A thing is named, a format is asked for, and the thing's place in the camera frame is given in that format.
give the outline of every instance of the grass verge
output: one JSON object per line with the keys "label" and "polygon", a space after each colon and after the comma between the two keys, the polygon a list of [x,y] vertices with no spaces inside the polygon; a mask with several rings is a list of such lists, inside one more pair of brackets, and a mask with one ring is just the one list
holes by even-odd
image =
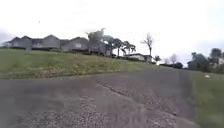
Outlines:
{"label": "grass verge", "polygon": [[0,49],[0,79],[48,78],[151,68],[140,62],[71,53]]}
{"label": "grass verge", "polygon": [[224,75],[192,72],[196,119],[202,128],[224,128]]}

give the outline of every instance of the residential house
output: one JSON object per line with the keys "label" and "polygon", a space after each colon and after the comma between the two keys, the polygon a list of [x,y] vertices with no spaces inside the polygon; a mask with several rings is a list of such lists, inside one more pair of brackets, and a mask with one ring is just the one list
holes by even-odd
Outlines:
{"label": "residential house", "polygon": [[128,54],[128,55],[125,55],[125,56],[129,57],[129,58],[136,58],[136,59],[139,59],[141,61],[145,61],[145,56],[140,54],[140,53]]}
{"label": "residential house", "polygon": [[224,64],[224,58],[219,58],[219,65],[223,65]]}
{"label": "residential house", "polygon": [[150,55],[143,55],[143,54],[140,54],[140,53],[128,54],[128,55],[125,55],[125,57],[136,58],[140,61],[146,61],[146,62],[149,62],[149,60],[151,60],[151,58],[153,58]]}
{"label": "residential house", "polygon": [[77,37],[69,41],[71,50],[87,51],[89,47],[88,45],[89,41],[83,37]]}
{"label": "residential house", "polygon": [[43,39],[34,38],[32,39],[32,49],[42,49],[43,48]]}
{"label": "residential house", "polygon": [[11,41],[7,42],[10,44],[11,48],[23,48],[23,49],[33,49],[33,50],[50,50],[50,49],[61,49],[64,52],[68,51],[88,51],[91,53],[98,53],[100,51],[101,55],[110,56],[110,49],[108,44],[103,42],[93,42],[89,43],[86,38],[76,37],[74,39],[58,39],[54,35],[49,35],[43,39],[41,38],[30,38],[24,36],[22,38],[16,37]]}
{"label": "residential house", "polygon": [[23,36],[20,39],[20,45],[21,47],[25,48],[25,49],[32,49],[32,39],[28,36]]}
{"label": "residential house", "polygon": [[12,48],[22,48],[22,49],[32,48],[32,40],[28,36],[24,36],[22,38],[15,37],[8,43],[10,44],[10,47]]}
{"label": "residential house", "polygon": [[61,50],[63,52],[71,51],[71,48],[69,46],[69,40],[68,39],[62,39],[61,41]]}
{"label": "residential house", "polygon": [[22,44],[21,44],[21,39],[19,37],[15,37],[13,38],[11,41],[8,42],[10,45],[10,47],[13,47],[13,48],[20,48],[20,47],[23,47]]}
{"label": "residential house", "polygon": [[60,49],[60,47],[61,47],[60,39],[58,39],[54,35],[49,35],[43,39],[43,48]]}

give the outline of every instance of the asphalt road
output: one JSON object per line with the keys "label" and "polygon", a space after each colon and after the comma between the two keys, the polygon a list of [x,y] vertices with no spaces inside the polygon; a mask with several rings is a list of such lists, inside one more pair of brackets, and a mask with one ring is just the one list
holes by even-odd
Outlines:
{"label": "asphalt road", "polygon": [[187,72],[0,80],[0,128],[196,128]]}

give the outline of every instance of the overcast sky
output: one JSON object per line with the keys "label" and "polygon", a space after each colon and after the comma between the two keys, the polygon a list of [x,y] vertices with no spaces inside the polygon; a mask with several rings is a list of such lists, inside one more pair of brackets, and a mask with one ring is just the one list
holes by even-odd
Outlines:
{"label": "overcast sky", "polygon": [[150,32],[153,55],[176,53],[184,63],[192,51],[224,48],[224,0],[0,0],[0,17],[0,41],[48,34],[70,39],[106,28],[143,54],[148,48],[139,42]]}

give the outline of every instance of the shrub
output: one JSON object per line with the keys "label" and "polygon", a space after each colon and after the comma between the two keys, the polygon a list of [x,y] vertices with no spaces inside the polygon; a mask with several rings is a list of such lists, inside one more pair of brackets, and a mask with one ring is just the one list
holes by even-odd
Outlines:
{"label": "shrub", "polygon": [[183,64],[180,63],[180,62],[177,62],[177,63],[174,65],[174,68],[181,69],[181,68],[183,68]]}

